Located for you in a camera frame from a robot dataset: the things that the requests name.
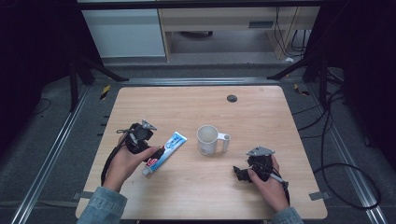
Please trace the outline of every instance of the red logo on toothpaste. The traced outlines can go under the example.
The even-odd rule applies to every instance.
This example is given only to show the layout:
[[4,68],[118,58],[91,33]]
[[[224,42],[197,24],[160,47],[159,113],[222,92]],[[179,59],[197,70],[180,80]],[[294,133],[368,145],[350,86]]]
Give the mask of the red logo on toothpaste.
[[155,162],[157,162],[158,161],[158,159],[149,159],[148,160],[148,163],[146,164],[147,166],[150,166],[150,165],[152,165],[152,164],[154,164]]

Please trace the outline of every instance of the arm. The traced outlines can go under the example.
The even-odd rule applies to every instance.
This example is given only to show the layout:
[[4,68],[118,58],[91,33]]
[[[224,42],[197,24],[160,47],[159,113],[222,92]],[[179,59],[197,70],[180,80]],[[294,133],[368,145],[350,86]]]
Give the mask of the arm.
[[108,167],[105,183],[96,189],[78,223],[120,223],[127,202],[120,194],[122,184],[143,160],[157,150],[157,147],[150,147],[132,154],[126,146],[121,147]]
[[[274,156],[271,158],[274,168],[279,171],[279,165],[277,164],[276,158]],[[247,172],[264,200],[267,201],[276,212],[272,220],[274,224],[303,223],[297,211],[293,207],[289,206],[285,191],[277,180],[270,177],[266,182],[263,182],[253,170],[248,169]]]

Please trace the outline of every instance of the mug handle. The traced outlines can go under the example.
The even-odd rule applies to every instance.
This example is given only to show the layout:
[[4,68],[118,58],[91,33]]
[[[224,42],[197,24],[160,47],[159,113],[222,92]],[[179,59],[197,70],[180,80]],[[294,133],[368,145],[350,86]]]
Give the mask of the mug handle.
[[231,136],[227,133],[218,133],[218,139],[223,141],[222,152],[227,152],[228,144],[230,144]]

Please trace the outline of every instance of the cup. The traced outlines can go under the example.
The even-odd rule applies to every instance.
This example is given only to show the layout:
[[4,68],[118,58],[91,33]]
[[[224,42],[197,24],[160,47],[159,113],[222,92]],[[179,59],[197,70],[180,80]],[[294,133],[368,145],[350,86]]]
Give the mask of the cup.
[[216,153],[218,140],[223,141],[222,152],[227,152],[231,136],[227,133],[219,133],[212,125],[201,126],[197,131],[198,148],[206,156]]

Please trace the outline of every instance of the sleeve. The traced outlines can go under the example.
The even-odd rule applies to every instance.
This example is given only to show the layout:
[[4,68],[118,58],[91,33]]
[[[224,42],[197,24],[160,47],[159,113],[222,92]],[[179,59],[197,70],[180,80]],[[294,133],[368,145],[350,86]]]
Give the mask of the sleeve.
[[82,212],[78,224],[120,223],[126,202],[127,199],[116,191],[98,187]]
[[274,215],[274,224],[304,224],[293,207],[285,208]]

